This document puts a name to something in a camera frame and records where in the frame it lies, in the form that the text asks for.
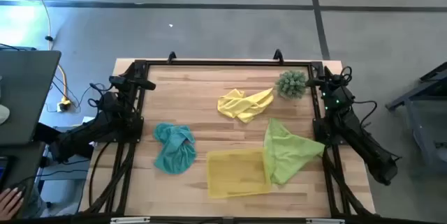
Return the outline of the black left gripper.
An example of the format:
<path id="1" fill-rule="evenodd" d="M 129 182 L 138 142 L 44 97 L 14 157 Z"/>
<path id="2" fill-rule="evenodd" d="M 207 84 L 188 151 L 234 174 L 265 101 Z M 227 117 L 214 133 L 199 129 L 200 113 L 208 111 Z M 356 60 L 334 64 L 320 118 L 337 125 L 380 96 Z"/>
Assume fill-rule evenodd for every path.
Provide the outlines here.
<path id="1" fill-rule="evenodd" d="M 109 82 L 111 86 L 118 90 L 131 90 L 138 83 L 141 89 L 155 90 L 156 85 L 149 80 L 139 80 L 136 78 L 129 78 L 124 76 L 110 76 Z"/>

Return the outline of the blue-grey metal cart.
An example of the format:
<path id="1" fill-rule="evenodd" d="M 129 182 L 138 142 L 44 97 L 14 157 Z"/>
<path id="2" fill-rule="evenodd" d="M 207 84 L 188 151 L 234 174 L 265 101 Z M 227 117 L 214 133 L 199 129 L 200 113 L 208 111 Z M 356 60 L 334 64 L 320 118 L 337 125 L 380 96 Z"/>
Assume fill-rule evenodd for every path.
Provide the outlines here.
<path id="1" fill-rule="evenodd" d="M 403 106 L 420 149 L 423 172 L 447 174 L 447 61 L 419 78 L 417 86 L 386 104 Z"/>

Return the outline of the person's hand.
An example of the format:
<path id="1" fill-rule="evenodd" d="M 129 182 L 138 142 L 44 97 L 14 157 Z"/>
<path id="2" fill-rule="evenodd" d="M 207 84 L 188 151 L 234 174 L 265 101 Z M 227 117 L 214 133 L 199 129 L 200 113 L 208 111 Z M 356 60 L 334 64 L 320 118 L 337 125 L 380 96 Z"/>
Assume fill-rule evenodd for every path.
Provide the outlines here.
<path id="1" fill-rule="evenodd" d="M 0 221 L 10 220 L 21 208 L 24 200 L 19 193 L 13 197 L 14 191 L 7 188 L 0 193 Z"/>

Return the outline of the yellow microfiber towel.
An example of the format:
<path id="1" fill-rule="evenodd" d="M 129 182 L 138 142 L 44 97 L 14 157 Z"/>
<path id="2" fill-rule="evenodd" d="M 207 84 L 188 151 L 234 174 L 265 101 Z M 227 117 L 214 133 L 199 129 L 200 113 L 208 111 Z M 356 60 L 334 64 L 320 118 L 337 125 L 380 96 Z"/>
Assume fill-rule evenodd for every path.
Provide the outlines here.
<path id="1" fill-rule="evenodd" d="M 243 123 L 249 123 L 273 102 L 273 88 L 266 89 L 251 96 L 245 92 L 233 89 L 217 101 L 217 109 L 223 115 L 232 119 L 238 118 Z"/>

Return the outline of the teal microfiber towel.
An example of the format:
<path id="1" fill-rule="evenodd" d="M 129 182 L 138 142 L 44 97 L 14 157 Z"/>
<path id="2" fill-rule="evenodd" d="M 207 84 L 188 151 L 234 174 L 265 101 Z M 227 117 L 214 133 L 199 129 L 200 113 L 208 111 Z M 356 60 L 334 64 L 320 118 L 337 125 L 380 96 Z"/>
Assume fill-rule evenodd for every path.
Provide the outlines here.
<path id="1" fill-rule="evenodd" d="M 153 137 L 161 144 L 154 166 L 166 174 L 187 171 L 196 159 L 195 137 L 186 125 L 159 123 Z"/>

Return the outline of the black desk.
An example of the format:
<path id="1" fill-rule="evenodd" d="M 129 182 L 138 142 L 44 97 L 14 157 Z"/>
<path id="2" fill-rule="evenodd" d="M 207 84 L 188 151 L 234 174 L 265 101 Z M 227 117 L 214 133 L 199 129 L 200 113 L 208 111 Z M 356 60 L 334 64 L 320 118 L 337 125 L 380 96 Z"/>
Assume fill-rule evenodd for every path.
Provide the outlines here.
<path id="1" fill-rule="evenodd" d="M 8 158 L 6 177 L 0 182 L 0 192 L 7 188 L 18 188 L 24 199 L 15 218 L 40 218 L 46 209 L 35 184 L 44 150 L 45 144 L 42 142 L 0 147 L 0 157 Z"/>

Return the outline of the yellow translucent plastic basket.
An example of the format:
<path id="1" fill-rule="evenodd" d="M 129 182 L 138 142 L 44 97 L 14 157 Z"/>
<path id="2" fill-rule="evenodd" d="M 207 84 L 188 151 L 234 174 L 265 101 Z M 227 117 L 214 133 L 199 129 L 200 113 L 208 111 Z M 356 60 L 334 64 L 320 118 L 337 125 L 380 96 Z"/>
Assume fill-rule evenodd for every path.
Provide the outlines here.
<path id="1" fill-rule="evenodd" d="M 222 199 L 269 193 L 272 187 L 264 148 L 207 153 L 207 193 Z"/>

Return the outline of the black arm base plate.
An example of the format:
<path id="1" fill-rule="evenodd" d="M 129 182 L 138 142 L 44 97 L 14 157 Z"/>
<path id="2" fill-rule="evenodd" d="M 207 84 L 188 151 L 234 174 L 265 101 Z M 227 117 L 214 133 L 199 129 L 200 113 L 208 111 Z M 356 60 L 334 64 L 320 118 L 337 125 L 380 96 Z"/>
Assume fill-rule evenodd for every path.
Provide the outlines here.
<path id="1" fill-rule="evenodd" d="M 120 143 L 137 143 L 142 135 L 144 118 L 137 117 L 124 121 L 118 128 L 118 142 Z"/>
<path id="2" fill-rule="evenodd" d="M 348 142 L 342 137 L 337 128 L 326 118 L 313 119 L 314 137 L 317 142 L 324 145 L 340 144 L 347 145 Z"/>

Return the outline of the silver edge bracket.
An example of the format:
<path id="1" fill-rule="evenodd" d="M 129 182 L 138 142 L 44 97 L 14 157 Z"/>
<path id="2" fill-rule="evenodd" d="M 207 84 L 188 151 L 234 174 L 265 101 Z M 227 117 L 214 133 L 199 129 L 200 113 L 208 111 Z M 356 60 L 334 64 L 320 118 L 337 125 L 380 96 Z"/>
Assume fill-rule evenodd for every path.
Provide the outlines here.
<path id="1" fill-rule="evenodd" d="M 136 217 L 116 217 L 110 219 L 110 224 L 148 224 L 150 217 L 136 216 Z"/>
<path id="2" fill-rule="evenodd" d="M 343 219 L 336 218 L 307 218 L 306 224 L 346 224 Z"/>

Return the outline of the grey desk top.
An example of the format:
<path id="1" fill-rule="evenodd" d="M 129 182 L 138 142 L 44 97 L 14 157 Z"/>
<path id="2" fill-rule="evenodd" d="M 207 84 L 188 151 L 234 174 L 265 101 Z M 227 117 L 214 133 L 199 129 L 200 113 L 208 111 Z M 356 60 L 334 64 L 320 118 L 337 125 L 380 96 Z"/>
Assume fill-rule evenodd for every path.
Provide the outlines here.
<path id="1" fill-rule="evenodd" d="M 0 146 L 32 141 L 60 58 L 57 50 L 0 52 L 0 105 L 10 111 Z"/>

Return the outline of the yellow power plug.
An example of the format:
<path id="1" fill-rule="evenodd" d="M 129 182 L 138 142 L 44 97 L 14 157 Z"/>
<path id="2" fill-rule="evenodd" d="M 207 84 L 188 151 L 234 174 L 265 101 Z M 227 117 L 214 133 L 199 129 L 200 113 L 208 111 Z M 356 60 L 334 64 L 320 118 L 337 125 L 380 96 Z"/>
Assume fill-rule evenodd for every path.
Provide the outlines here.
<path id="1" fill-rule="evenodd" d="M 72 102 L 67 98 L 62 98 L 62 100 L 57 104 L 57 112 L 66 112 L 70 109 Z"/>

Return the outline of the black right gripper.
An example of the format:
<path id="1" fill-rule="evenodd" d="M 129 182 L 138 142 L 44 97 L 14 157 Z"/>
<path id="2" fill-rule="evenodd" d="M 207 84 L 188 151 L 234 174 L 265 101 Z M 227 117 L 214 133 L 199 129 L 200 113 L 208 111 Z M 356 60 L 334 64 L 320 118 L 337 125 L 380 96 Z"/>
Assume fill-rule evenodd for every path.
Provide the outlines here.
<path id="1" fill-rule="evenodd" d="M 321 87 L 323 88 L 323 93 L 325 95 L 330 95 L 336 90 L 340 90 L 343 94 L 348 93 L 348 89 L 346 88 L 349 84 L 349 74 L 326 74 L 325 80 L 313 78 L 306 81 L 307 87 Z"/>

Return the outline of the black computer mouse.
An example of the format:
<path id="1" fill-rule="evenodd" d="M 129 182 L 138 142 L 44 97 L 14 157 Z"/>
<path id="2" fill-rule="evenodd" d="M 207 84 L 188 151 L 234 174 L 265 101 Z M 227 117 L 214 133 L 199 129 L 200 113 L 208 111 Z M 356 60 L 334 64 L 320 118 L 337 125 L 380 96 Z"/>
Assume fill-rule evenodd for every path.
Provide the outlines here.
<path id="1" fill-rule="evenodd" d="M 13 184 L 9 187 L 9 189 L 11 189 L 12 191 L 14 191 L 13 197 L 17 196 L 19 193 L 23 194 L 26 192 L 27 190 L 27 185 L 22 182 L 22 183 L 16 183 Z"/>

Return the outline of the light grey cabinet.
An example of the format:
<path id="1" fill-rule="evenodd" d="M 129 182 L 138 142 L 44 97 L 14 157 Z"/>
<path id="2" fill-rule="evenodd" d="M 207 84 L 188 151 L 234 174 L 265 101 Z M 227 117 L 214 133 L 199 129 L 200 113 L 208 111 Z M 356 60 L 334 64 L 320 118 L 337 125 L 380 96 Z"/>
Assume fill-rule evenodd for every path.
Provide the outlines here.
<path id="1" fill-rule="evenodd" d="M 78 212 L 89 164 L 90 160 L 82 156 L 72 156 L 66 162 L 58 163 L 53 160 L 49 146 L 45 145 L 37 172 L 39 178 L 35 179 L 42 204 L 41 217 L 68 216 Z"/>

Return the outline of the lime green microfiber towel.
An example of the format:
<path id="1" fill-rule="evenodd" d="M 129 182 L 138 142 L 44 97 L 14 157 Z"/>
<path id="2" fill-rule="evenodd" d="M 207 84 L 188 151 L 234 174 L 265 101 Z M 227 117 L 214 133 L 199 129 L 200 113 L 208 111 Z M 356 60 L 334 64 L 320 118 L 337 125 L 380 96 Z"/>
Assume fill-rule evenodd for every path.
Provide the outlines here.
<path id="1" fill-rule="evenodd" d="M 292 134 L 278 119 L 269 119 L 263 148 L 265 164 L 274 184 L 287 183 L 306 164 L 321 156 L 325 145 Z"/>

